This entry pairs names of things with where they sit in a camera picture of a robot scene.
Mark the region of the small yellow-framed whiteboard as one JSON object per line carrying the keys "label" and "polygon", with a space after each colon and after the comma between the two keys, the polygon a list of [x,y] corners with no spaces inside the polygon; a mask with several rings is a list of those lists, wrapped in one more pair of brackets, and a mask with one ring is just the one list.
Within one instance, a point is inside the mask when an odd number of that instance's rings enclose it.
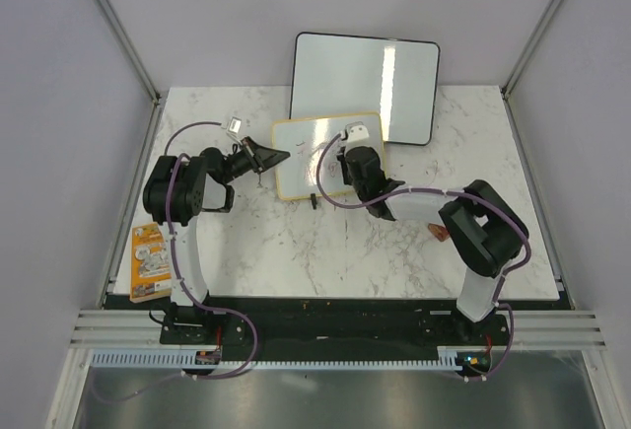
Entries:
{"label": "small yellow-framed whiteboard", "polygon": [[307,117],[280,120],[272,124],[272,147],[290,153],[290,158],[275,168],[277,193],[282,200],[308,199],[319,195],[316,176],[325,192],[330,195],[351,193],[353,188],[343,183],[341,166],[336,159],[339,146],[328,151],[321,170],[316,169],[318,160],[333,137],[348,126],[360,125],[368,133],[364,143],[385,158],[381,118],[376,112],[360,112],[345,115]]}

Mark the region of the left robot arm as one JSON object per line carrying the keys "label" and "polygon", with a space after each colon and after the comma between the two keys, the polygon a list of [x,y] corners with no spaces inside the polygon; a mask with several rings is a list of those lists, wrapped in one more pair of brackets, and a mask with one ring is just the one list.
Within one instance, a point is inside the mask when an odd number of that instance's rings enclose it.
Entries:
{"label": "left robot arm", "polygon": [[142,203],[167,244],[172,303],[198,306],[209,296],[197,240],[199,216],[230,212],[236,196],[233,180],[265,173],[290,157],[288,151],[262,146],[247,136],[230,154],[209,147],[192,157],[158,158],[144,186]]}

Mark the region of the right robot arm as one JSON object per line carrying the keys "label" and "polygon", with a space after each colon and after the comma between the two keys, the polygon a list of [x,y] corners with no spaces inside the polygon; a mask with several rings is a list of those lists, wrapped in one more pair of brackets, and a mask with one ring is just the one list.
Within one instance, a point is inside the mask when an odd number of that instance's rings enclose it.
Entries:
{"label": "right robot arm", "polygon": [[525,223],[485,180],[462,190],[411,186],[388,178],[378,153],[367,146],[341,148],[337,159],[344,182],[372,216],[420,221],[447,231],[466,266],[452,332],[462,343],[476,342],[487,331],[486,318],[498,307],[507,274],[530,260]]}

